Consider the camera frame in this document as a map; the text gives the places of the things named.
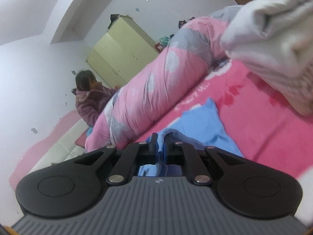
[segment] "purple fleece jacket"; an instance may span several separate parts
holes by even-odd
[[[76,109],[88,126],[94,126],[98,116],[117,90],[106,88],[102,84],[99,84],[97,90],[76,90]]]

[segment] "girl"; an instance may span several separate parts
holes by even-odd
[[[90,70],[80,71],[75,80],[76,88],[72,93],[76,96],[77,112],[88,126],[94,127],[99,114],[118,89],[104,87]]]

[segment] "pink bedsheet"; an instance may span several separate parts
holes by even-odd
[[[211,73],[136,141],[159,132],[211,97],[227,134],[243,155],[298,178],[313,165],[313,116],[298,115],[281,93],[233,61]]]

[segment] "blue cloth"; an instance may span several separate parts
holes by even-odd
[[[243,157],[235,142],[226,134],[224,126],[219,119],[217,107],[211,98],[209,98],[203,106],[185,111],[181,118],[171,125],[171,127],[165,128],[158,133],[157,144],[159,153],[163,152],[166,154],[166,149],[164,149],[164,137],[167,134],[170,134],[172,141],[190,143],[199,150],[204,150],[205,146],[215,146]],[[169,171],[164,171],[164,166],[162,160],[156,165],[144,165],[140,167],[138,175],[162,176]]]
[[[91,133],[92,133],[92,130],[94,128],[93,127],[89,127],[88,130],[86,131],[86,136],[88,137]]]

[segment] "peeling paint spot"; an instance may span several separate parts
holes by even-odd
[[[35,133],[35,134],[38,133],[38,131],[36,130],[36,128],[31,128],[30,130],[31,130],[33,133]]]

